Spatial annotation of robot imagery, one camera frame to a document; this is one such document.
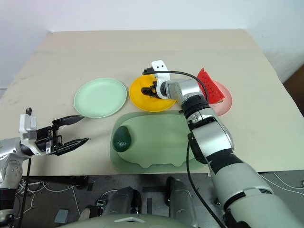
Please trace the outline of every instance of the cutting board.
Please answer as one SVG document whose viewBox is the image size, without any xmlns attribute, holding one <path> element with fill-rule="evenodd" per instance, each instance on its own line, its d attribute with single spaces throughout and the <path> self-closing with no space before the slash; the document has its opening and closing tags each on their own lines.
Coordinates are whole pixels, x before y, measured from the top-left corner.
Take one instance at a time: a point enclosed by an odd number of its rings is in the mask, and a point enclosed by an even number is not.
<svg viewBox="0 0 304 228">
<path fill-rule="evenodd" d="M 126 126 L 132 143 L 125 152 L 116 152 L 111 143 L 110 156 L 114 166 L 122 172 L 147 173 L 186 170 L 187 134 L 190 132 L 184 115 L 177 111 L 160 113 L 138 112 L 122 116 L 115 124 L 113 134 Z M 189 154 L 190 167 L 201 163 Z"/>
</svg>

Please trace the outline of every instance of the gray floor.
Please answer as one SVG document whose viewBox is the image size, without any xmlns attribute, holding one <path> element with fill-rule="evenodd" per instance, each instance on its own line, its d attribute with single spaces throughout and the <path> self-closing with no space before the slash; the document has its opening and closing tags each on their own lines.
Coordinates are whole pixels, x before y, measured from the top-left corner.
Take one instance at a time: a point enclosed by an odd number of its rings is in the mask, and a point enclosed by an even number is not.
<svg viewBox="0 0 304 228">
<path fill-rule="evenodd" d="M 301 182 L 304 181 L 304 171 L 284 171 L 277 173 L 286 183 L 301 187 Z M 90 181 L 94 183 L 93 190 L 75 190 L 77 201 L 80 210 L 83 210 L 87 205 L 94 205 L 96 199 L 104 192 L 111 189 L 119 189 L 126 186 L 131 186 L 141 192 L 142 195 L 142 212 L 146 213 L 147 198 L 152 198 L 152 213 L 155 215 L 168 215 L 168 207 L 164 203 L 163 192 L 147 192 L 143 193 L 143 187 L 164 186 L 167 174 L 143 174 L 143 175 L 102 175 L 90 176 Z M 193 195 L 193 204 L 199 219 L 201 228 L 217 228 L 219 227 L 213 218 L 208 214 L 207 210 L 201 204 L 195 193 L 190 187 L 186 174 L 171 174 L 175 178 L 181 179 L 186 185 L 189 186 L 190 192 Z M 282 186 L 282 183 L 276 179 L 272 173 L 264 174 L 266 178 L 272 182 Z M 210 207 L 217 213 L 218 216 L 222 215 L 222 211 L 213 203 L 215 198 L 211 178 L 206 174 L 192 174 L 194 183 L 196 184 L 199 192 L 207 201 Z M 62 184 L 50 183 L 50 189 L 61 190 L 69 186 Z M 304 196 L 281 190 L 278 187 L 270 184 L 284 202 L 288 205 L 290 210 L 304 223 Z M 30 206 L 31 197 L 27 198 L 26 209 Z M 46 190 L 37 192 L 33 201 L 33 207 L 30 211 L 25 213 L 23 219 L 23 227 L 39 227 L 39 228 L 53 228 L 58 227 L 59 224 L 54 223 L 56 213 L 59 209 L 69 209 L 68 223 L 78 220 L 78 212 L 73 196 L 72 190 L 67 190 L 61 193 L 53 193 Z"/>
</svg>

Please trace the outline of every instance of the beige table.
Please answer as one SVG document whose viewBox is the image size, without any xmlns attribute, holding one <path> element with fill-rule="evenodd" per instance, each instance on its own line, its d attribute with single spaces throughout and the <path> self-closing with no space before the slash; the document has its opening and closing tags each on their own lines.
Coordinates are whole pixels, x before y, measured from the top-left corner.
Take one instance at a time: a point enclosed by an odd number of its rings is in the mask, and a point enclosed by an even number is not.
<svg viewBox="0 0 304 228">
<path fill-rule="evenodd" d="M 257 171 L 304 169 L 304 119 L 261 50 L 242 30 L 49 34 L 0 100 L 0 138 L 18 136 L 19 115 L 27 107 L 33 108 L 39 128 L 49 126 L 54 119 L 77 114 L 73 97 L 87 81 L 112 77 L 129 88 L 158 59 L 170 70 L 192 74 L 205 67 L 231 91 L 233 106 L 221 120 L 233 136 L 237 156 Z M 65 142 L 90 140 L 59 157 L 34 157 L 31 175 L 117 174 L 109 155 L 112 127 L 121 115 L 136 111 L 127 99 L 110 117 L 63 127 Z"/>
</svg>

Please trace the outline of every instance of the light green plate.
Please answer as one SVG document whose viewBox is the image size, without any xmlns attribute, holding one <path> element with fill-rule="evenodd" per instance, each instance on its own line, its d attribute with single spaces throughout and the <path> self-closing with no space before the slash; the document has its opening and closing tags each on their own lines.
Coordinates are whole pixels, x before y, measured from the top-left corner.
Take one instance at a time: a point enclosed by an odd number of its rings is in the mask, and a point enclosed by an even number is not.
<svg viewBox="0 0 304 228">
<path fill-rule="evenodd" d="M 102 118 L 116 113 L 125 103 L 127 90 L 114 78 L 98 78 L 84 84 L 75 94 L 74 107 L 89 118 Z"/>
<path fill-rule="evenodd" d="M 125 125 L 132 143 L 125 152 L 113 148 L 113 134 Z M 121 116 L 112 132 L 110 157 L 114 167 L 124 173 L 186 171 L 187 134 L 184 115 L 178 111 L 159 113 L 137 112 Z M 203 166 L 189 153 L 190 169 Z"/>
</svg>

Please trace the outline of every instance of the red watermelon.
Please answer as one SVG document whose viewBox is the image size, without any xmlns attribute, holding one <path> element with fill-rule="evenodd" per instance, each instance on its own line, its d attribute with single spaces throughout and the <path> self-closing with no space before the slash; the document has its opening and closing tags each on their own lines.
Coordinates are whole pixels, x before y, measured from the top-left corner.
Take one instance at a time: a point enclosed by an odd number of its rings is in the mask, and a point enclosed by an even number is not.
<svg viewBox="0 0 304 228">
<path fill-rule="evenodd" d="M 220 89 L 217 87 L 217 85 L 213 82 L 211 77 L 208 75 L 208 73 L 205 71 L 204 68 L 202 68 L 198 74 L 198 79 L 204 83 L 205 87 L 207 88 L 207 92 L 209 95 L 209 103 L 215 104 L 222 102 L 225 98 L 224 94 L 220 91 Z M 203 87 L 199 84 L 201 91 L 206 96 Z"/>
</svg>

